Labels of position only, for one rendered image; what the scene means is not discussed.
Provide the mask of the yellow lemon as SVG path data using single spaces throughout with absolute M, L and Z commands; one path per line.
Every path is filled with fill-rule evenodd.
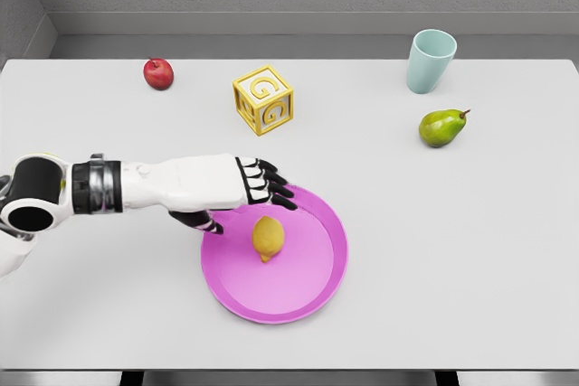
M 252 246 L 263 263 L 280 253 L 284 243 L 285 231 L 277 219 L 263 216 L 255 223 L 252 229 Z

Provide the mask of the light blue cup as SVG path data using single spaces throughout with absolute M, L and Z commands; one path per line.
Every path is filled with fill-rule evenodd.
M 458 44 L 455 38 L 442 30 L 425 29 L 412 41 L 409 53 L 406 85 L 416 94 L 433 91 L 453 60 Z

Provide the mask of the red apple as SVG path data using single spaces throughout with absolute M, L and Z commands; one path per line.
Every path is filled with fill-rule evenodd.
M 149 58 L 143 67 L 143 75 L 146 83 L 156 90 L 166 90 L 174 81 L 171 64 L 161 58 Z

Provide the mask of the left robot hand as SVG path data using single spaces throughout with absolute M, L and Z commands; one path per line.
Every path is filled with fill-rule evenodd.
M 213 218 L 213 211 L 261 203 L 297 210 L 287 185 L 278 168 L 260 158 L 229 154 L 185 157 L 175 163 L 175 183 L 163 193 L 162 205 L 186 226 L 222 234 L 223 226 Z

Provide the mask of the green pear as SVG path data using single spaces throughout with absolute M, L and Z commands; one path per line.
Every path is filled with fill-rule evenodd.
M 445 109 L 425 115 L 418 127 L 423 143 L 430 147 L 448 145 L 466 126 L 470 110 Z

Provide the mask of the yellow letter G block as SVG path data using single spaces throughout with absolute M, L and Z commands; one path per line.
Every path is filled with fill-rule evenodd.
M 233 81 L 238 114 L 258 137 L 293 119 L 294 90 L 271 66 Z

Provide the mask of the pink round plate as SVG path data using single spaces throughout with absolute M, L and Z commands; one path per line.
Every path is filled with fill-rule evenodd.
M 334 210 L 314 193 L 291 186 L 297 210 L 271 204 L 215 212 L 222 235 L 206 233 L 201 266 L 215 298 L 234 314 L 262 324 L 285 324 L 319 310 L 346 273 L 348 243 Z M 263 216 L 279 221 L 285 244 L 262 262 L 252 229 Z

